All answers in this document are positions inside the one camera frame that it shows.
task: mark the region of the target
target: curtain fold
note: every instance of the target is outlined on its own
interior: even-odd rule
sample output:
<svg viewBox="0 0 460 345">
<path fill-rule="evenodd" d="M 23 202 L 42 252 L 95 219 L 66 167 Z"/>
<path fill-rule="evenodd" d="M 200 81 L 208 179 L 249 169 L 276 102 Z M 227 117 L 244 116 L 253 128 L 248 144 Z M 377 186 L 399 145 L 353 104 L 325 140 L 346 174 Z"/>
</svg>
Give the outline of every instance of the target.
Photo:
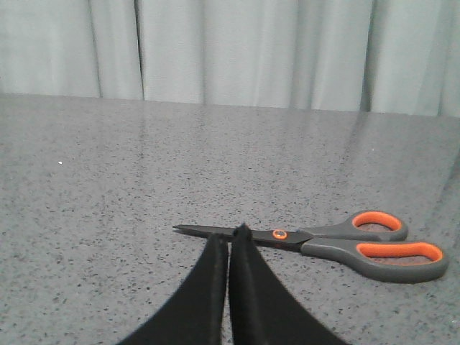
<svg viewBox="0 0 460 345">
<path fill-rule="evenodd" d="M 0 0 L 0 92 L 460 116 L 457 0 Z"/>
</svg>

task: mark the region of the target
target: scissors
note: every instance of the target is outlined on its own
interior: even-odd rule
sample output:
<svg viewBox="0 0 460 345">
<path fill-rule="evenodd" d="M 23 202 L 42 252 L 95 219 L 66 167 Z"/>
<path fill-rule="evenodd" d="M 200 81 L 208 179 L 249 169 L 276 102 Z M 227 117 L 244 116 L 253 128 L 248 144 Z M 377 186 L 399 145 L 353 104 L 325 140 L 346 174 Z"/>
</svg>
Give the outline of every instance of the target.
<svg viewBox="0 0 460 345">
<path fill-rule="evenodd" d="M 385 231 L 370 231 L 365 229 L 367 224 L 379 224 Z M 234 238 L 234 228 L 185 224 L 174 228 L 177 232 L 193 236 L 220 234 L 229 240 Z M 345 222 L 332 226 L 300 228 L 297 231 L 252 231 L 252 238 L 258 245 L 337 261 L 374 280 L 412 283 L 441 277 L 449 264 L 443 250 L 427 242 L 404 241 L 407 235 L 408 226 L 398 217 L 383 211 L 360 211 Z M 418 257 L 425 260 L 412 260 Z M 403 262 L 399 258 L 411 260 Z"/>
</svg>

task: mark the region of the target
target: countertop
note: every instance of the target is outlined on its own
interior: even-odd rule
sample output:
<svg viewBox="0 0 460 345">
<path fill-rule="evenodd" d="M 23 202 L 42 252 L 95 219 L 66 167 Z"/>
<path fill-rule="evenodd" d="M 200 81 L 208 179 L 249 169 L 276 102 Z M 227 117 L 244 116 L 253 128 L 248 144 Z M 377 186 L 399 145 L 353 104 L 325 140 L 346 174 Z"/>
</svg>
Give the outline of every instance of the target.
<svg viewBox="0 0 460 345">
<path fill-rule="evenodd" d="M 350 344 L 458 345 L 459 150 L 448 117 L 0 95 L 0 344 L 127 336 L 203 249 L 172 225 L 291 230 L 382 209 L 445 250 L 441 279 L 259 250 Z"/>
</svg>

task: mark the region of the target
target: black object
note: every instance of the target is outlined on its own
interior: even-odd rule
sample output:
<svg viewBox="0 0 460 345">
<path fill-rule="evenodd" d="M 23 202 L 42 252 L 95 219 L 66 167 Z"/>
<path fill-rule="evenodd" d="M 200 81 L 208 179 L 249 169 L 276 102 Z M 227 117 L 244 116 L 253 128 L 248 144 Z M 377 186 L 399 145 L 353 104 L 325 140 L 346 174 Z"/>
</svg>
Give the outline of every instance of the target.
<svg viewBox="0 0 460 345">
<path fill-rule="evenodd" d="M 163 307 L 119 345 L 219 345 L 228 249 L 209 236 L 192 272 Z"/>
<path fill-rule="evenodd" d="M 282 286 L 242 225 L 231 246 L 229 296 L 235 345 L 346 345 Z"/>
</svg>

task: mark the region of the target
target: scissor handle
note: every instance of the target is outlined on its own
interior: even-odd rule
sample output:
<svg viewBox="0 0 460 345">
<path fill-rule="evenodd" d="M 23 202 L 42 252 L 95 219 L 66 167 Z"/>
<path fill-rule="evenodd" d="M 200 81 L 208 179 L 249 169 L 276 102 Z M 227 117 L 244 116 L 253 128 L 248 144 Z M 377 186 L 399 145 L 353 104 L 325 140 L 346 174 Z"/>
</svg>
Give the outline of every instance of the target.
<svg viewBox="0 0 460 345">
<path fill-rule="evenodd" d="M 449 265 L 442 249 L 426 242 L 364 242 L 314 238 L 305 242 L 304 255 L 341 262 L 362 275 L 383 282 L 425 282 L 441 277 Z M 427 257 L 423 264 L 383 264 L 373 257 Z"/>
<path fill-rule="evenodd" d="M 388 231 L 373 232 L 362 230 L 363 224 L 379 224 L 388 228 Z M 318 226 L 314 228 L 301 228 L 314 237 L 327 239 L 358 239 L 362 241 L 403 241 L 408 236 L 408 226 L 390 213 L 372 210 L 360 211 L 351 215 L 343 223 L 331 226 Z"/>
</svg>

